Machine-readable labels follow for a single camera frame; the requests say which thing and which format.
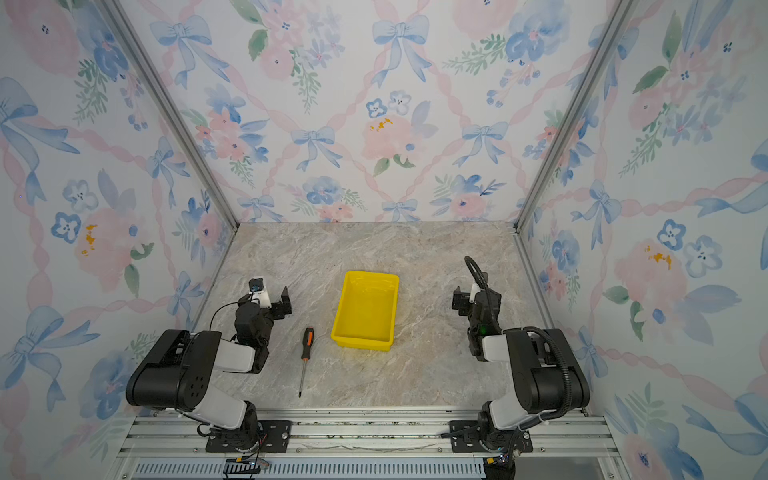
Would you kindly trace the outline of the orange black handled screwdriver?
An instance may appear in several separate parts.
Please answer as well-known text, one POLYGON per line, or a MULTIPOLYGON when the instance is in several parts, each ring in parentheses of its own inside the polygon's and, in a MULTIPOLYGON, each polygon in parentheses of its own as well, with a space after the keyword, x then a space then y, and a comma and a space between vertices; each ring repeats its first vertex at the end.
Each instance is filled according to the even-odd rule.
POLYGON ((300 384, 298 389, 299 398, 301 398, 303 395, 306 371, 307 371, 309 360, 311 358, 311 350, 312 350, 313 342, 314 342, 314 329, 312 327, 307 327, 304 330, 304 334, 302 338, 302 354, 301 354, 302 371, 301 371, 300 384))

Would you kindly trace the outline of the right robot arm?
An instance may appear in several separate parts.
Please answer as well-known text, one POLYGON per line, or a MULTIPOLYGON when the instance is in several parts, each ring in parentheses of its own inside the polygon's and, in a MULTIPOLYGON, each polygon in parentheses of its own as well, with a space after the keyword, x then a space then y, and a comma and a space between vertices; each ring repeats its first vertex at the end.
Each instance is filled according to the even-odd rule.
POLYGON ((529 453, 530 430, 588 406, 591 393, 573 350, 559 329, 503 330, 497 314, 501 295, 474 284, 456 289, 451 308, 469 321, 470 353, 481 362, 509 366, 512 385, 486 402, 474 421, 451 421, 442 434, 455 453, 529 453))

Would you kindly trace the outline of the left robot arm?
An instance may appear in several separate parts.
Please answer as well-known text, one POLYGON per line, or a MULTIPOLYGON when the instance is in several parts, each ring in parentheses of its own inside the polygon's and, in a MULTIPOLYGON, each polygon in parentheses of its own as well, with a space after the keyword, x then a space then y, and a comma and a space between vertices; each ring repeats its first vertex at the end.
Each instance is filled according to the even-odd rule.
POLYGON ((254 404, 213 386, 211 377, 216 371, 262 372, 275 322, 292 314, 289 292, 284 288, 273 302, 256 278, 236 305, 233 339, 213 330, 169 329, 133 372, 125 391, 132 406, 171 409, 206 425, 209 452, 254 452, 270 438, 254 404))

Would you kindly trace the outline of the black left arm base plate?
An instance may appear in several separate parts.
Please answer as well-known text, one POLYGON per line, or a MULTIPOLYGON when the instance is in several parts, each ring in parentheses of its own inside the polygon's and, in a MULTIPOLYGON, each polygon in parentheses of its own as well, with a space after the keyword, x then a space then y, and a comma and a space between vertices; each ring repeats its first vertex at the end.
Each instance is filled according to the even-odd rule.
POLYGON ((290 420, 260 420, 235 430, 213 428, 207 453, 285 453, 291 437, 290 420))

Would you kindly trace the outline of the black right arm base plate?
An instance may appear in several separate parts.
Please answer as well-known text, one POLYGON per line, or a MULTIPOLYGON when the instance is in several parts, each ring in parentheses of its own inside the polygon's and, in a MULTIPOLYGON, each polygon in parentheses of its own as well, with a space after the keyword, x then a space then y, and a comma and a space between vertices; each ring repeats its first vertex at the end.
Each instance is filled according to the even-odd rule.
POLYGON ((453 420, 448 431, 441 433, 448 439, 454 453, 489 453, 492 455, 531 453, 530 435, 520 430, 498 430, 481 425, 477 420, 453 420))

